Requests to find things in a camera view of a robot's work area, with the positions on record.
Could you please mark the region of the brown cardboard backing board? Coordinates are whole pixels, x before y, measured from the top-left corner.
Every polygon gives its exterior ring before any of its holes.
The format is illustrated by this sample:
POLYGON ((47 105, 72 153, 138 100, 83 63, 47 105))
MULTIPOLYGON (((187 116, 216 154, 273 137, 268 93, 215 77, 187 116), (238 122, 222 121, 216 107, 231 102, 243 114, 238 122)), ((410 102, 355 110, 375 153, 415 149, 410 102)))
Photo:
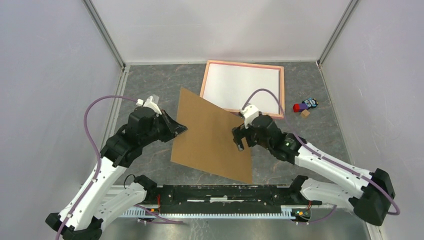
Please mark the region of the brown cardboard backing board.
POLYGON ((187 130, 173 140, 173 163, 245 184, 253 182, 251 151, 239 151, 233 141, 232 129, 243 123, 241 118, 182 87, 176 121, 187 130))

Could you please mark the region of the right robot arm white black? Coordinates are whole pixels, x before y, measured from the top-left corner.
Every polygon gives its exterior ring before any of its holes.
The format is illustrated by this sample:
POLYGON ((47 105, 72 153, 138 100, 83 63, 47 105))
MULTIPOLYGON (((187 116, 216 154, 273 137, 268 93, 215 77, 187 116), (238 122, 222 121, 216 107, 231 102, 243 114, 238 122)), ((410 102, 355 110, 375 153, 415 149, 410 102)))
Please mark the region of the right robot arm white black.
POLYGON ((304 138, 283 132, 269 115, 261 112, 239 113, 243 123, 232 129, 233 141, 239 151, 245 146, 260 146, 277 160, 313 171, 330 183, 299 176, 298 185, 289 189, 289 199, 295 204, 320 201, 352 211, 368 224, 382 226, 396 196, 390 175, 383 169, 369 171, 355 167, 325 154, 304 138))

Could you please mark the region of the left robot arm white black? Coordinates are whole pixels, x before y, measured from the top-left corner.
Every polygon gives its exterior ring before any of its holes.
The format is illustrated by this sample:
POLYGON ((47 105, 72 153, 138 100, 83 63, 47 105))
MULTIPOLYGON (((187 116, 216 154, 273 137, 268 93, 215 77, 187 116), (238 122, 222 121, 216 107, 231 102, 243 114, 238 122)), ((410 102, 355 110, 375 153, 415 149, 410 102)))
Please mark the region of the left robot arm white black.
POLYGON ((137 203, 153 203, 157 184, 138 176, 126 190, 102 202, 115 181, 138 158, 143 148, 168 142, 187 131, 164 110, 139 106, 129 114, 127 124, 110 137, 100 151, 97 163, 82 188, 60 212, 50 213, 45 222, 64 240, 98 240, 106 227, 137 203))

